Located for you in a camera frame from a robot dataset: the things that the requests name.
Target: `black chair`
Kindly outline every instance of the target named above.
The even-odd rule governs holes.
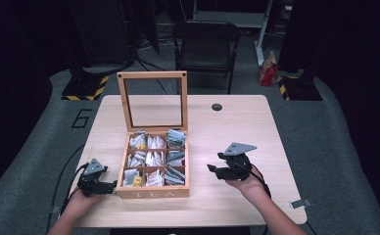
[[[241,31],[233,23],[195,20],[178,23],[173,30],[175,69],[224,73],[224,80],[229,75],[227,87],[216,88],[227,90],[230,94],[240,36]]]

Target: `wooden table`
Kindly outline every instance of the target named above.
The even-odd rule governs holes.
[[[223,109],[214,111],[214,103],[220,103]],[[232,142],[258,147],[247,155],[264,175],[272,200],[296,223],[307,221],[304,208],[292,209],[289,205],[299,200],[300,194],[264,96],[189,95],[188,127],[189,198],[122,200],[114,193],[95,206],[78,226],[143,228],[264,224],[259,212],[238,190],[217,180],[207,168],[207,164],[226,166],[217,153],[223,152]],[[106,96],[78,166],[95,158],[109,167],[100,181],[118,179],[125,137],[120,96]]]

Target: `human arm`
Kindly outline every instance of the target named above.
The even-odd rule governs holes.
[[[82,218],[97,203],[104,200],[106,195],[91,195],[86,197],[81,190],[72,193],[69,203],[60,218],[53,225],[48,235],[71,234],[77,221]]]
[[[252,168],[252,172],[261,177],[255,167]],[[252,175],[244,181],[226,180],[226,183],[239,189],[242,195],[260,212],[271,234],[306,234],[267,196],[263,185]]]

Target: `gray floor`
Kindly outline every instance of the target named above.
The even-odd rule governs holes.
[[[323,97],[322,102],[284,101],[277,84],[259,86],[255,39],[244,36],[241,40],[232,94],[262,94],[268,99],[300,194],[313,203],[306,208],[309,223],[318,234],[380,234],[380,209],[359,166],[343,113],[333,93],[318,78],[315,84]],[[272,36],[268,48],[278,55],[281,43],[281,36]],[[140,50],[139,55],[166,70],[174,70],[172,47],[168,42],[161,44],[160,54],[148,48]],[[268,55],[269,49],[264,52],[265,55]],[[143,71],[143,68],[134,63],[127,70]],[[72,153],[86,142],[101,99],[61,100],[61,92],[70,78],[68,71],[51,77],[54,90],[50,103],[0,180],[0,234],[45,232],[59,174]],[[119,94],[114,75],[110,76],[103,93],[110,94]],[[82,109],[91,110],[83,113],[90,117],[86,127],[71,128]],[[79,156],[79,153],[75,155],[63,174],[56,206],[62,203]],[[262,226],[252,227],[251,232],[261,234],[262,229]],[[109,229],[95,228],[75,230],[75,234],[109,232]]]

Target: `human hand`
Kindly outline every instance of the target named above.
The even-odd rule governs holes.
[[[97,203],[103,201],[106,195],[92,194],[86,197],[78,188],[72,193],[62,216],[72,220],[78,220],[89,212]]]
[[[262,174],[258,171],[258,169],[256,167],[253,166],[251,172],[263,180]],[[258,199],[261,196],[268,197],[266,195],[264,188],[263,188],[263,185],[260,183],[260,181],[258,179],[253,177],[251,174],[249,175],[248,178],[246,178],[243,181],[225,180],[225,182],[228,185],[239,189],[239,191],[241,191],[242,195],[252,204],[254,203],[254,200]]]

